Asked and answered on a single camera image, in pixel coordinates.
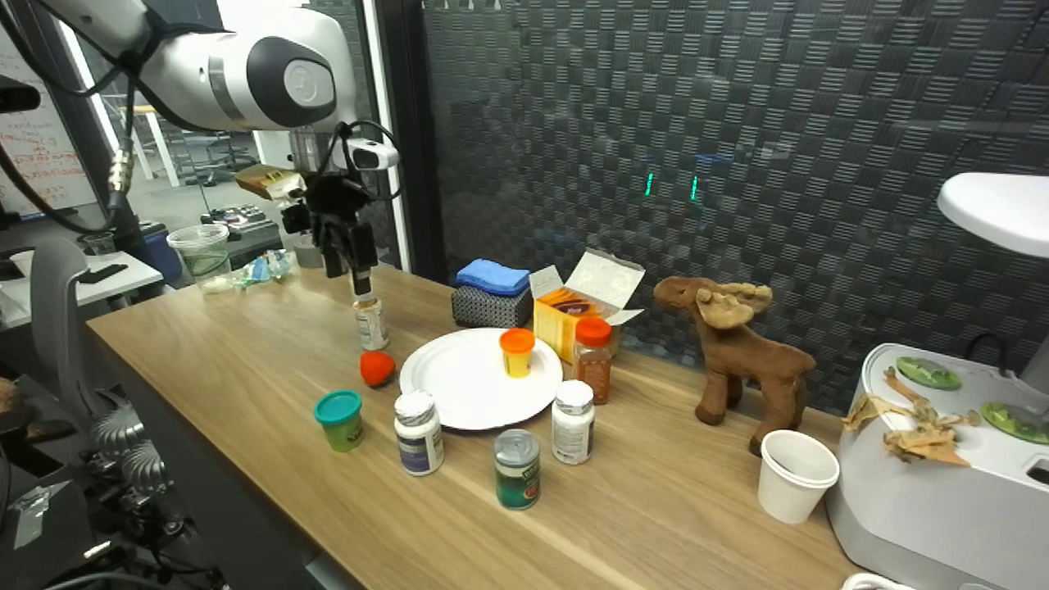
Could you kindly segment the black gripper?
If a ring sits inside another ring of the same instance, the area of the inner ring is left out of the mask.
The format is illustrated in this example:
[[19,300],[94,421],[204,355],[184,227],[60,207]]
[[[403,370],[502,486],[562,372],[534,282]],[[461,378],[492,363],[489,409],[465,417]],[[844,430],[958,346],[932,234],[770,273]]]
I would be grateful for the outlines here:
[[318,174],[307,179],[311,238],[324,254],[324,276],[343,276],[349,262],[354,293],[371,293],[371,268],[375,265],[372,229],[359,215],[371,191],[356,174]]

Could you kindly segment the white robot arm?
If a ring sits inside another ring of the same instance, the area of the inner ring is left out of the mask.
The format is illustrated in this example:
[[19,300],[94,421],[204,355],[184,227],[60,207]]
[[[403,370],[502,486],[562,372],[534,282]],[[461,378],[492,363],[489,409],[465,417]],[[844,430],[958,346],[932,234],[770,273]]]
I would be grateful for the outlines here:
[[204,132],[288,132],[306,179],[301,227],[332,277],[371,292],[372,229],[359,215],[359,174],[381,163],[349,149],[356,124],[354,64],[339,24],[306,7],[267,9],[239,29],[170,26],[144,0],[38,0],[103,59],[110,59],[159,115]]

